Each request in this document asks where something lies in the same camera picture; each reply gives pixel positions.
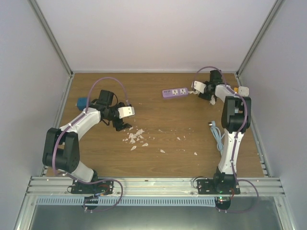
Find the purple power strip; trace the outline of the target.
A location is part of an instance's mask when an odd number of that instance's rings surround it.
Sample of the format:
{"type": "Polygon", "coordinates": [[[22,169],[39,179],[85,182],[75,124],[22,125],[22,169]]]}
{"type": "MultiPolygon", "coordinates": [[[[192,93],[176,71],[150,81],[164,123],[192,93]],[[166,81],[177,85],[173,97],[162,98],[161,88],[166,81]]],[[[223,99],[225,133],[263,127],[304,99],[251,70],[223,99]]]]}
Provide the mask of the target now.
{"type": "Polygon", "coordinates": [[[162,90],[162,96],[164,99],[183,97],[183,96],[187,96],[188,94],[189,92],[186,87],[162,90]]]}

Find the blue cube plug adapter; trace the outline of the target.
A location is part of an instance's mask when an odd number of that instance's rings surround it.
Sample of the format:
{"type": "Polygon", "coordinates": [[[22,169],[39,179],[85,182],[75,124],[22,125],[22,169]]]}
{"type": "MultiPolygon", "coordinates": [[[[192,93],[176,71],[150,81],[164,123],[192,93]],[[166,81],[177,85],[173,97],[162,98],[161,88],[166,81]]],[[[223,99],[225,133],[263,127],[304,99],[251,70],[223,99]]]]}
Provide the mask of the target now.
{"type": "Polygon", "coordinates": [[[87,98],[86,97],[78,98],[76,106],[79,111],[82,111],[83,109],[85,109],[87,106],[87,98]]]}

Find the white cube adapter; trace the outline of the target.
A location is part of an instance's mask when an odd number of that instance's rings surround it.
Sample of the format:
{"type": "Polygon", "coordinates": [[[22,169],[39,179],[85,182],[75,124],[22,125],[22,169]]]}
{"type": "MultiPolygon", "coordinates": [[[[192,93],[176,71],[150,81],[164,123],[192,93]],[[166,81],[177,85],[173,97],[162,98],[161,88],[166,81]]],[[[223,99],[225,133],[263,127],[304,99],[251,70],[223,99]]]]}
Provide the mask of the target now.
{"type": "Polygon", "coordinates": [[[249,88],[244,86],[239,86],[238,88],[238,94],[242,97],[248,97],[249,96],[249,88]]]}

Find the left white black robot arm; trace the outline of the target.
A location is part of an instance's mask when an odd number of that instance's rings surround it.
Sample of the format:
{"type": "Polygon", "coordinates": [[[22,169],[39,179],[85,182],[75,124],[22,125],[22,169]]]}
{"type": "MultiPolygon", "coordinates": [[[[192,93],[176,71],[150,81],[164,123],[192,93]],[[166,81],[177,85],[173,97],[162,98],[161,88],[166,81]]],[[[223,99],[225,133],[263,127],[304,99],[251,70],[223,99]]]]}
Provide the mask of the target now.
{"type": "Polygon", "coordinates": [[[79,141],[95,125],[112,123],[116,131],[130,128],[123,119],[135,115],[134,107],[113,99],[117,96],[110,91],[101,90],[99,97],[89,102],[89,106],[68,124],[47,131],[42,162],[53,170],[69,173],[74,179],[82,181],[82,188],[89,194],[95,193],[99,182],[94,179],[94,170],[80,160],[79,141]]]}

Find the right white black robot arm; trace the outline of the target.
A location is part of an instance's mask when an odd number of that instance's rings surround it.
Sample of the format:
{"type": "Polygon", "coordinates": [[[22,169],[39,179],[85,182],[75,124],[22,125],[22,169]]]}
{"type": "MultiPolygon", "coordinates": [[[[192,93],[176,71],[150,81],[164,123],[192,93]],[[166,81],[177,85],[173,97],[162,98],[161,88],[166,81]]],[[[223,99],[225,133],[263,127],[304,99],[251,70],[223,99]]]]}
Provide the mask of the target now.
{"type": "Polygon", "coordinates": [[[216,193],[226,194],[236,189],[236,162],[240,143],[250,127],[251,98],[232,90],[219,69],[210,71],[210,79],[203,84],[204,88],[199,90],[200,98],[212,102],[220,99],[224,103],[221,117],[224,147],[212,186],[216,193]]]}

